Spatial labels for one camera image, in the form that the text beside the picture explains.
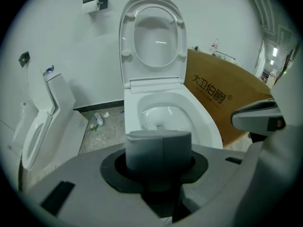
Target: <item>black slot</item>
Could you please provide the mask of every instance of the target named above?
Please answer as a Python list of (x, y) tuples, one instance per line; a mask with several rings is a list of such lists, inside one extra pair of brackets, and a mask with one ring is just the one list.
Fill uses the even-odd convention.
[(235, 157), (228, 157), (225, 159), (226, 161), (232, 162), (234, 164), (240, 165), (242, 163), (241, 159), (235, 158)]
[(56, 216), (67, 197), (70, 195), (74, 186), (75, 184), (70, 182), (60, 182), (41, 203), (41, 207)]

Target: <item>toilet paper holder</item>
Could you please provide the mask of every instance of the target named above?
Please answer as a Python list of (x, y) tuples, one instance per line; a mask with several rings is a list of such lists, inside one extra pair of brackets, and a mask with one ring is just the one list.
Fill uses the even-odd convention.
[[(83, 4), (87, 2), (91, 2), (94, 0), (83, 0)], [(107, 9), (108, 0), (98, 0), (100, 5), (100, 10)]]

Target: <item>trash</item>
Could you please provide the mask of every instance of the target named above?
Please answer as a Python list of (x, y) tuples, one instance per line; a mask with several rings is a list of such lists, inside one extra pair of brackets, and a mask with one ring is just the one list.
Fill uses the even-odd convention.
[(99, 113), (95, 113), (94, 116), (95, 116), (95, 119), (97, 121), (97, 124), (100, 125), (100, 126), (103, 125), (103, 119), (101, 118)]
[(45, 70), (45, 72), (43, 73), (43, 76), (45, 76), (46, 74), (48, 74), (50, 71), (53, 71), (54, 70), (54, 66), (50, 67), (50, 68), (47, 68)]
[(97, 131), (97, 128), (99, 127), (99, 125), (97, 124), (96, 126), (91, 128), (91, 131)]
[(106, 112), (106, 114), (105, 114), (105, 115), (103, 115), (103, 117), (104, 117), (104, 118), (108, 118), (108, 117), (109, 117), (109, 113), (108, 113), (108, 112)]

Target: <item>ceiling light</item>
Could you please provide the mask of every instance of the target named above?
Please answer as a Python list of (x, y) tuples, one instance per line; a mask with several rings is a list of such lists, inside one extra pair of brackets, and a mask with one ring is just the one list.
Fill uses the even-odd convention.
[(275, 56), (275, 57), (276, 57), (277, 53), (278, 53), (278, 49), (274, 47), (273, 56)]

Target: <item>toilet paper roll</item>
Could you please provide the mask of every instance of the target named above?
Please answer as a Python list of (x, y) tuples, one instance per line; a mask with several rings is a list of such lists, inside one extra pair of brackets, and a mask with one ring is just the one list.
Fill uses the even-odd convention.
[(84, 3), (82, 5), (82, 12), (84, 14), (89, 14), (100, 10), (99, 0), (93, 0), (91, 2)]

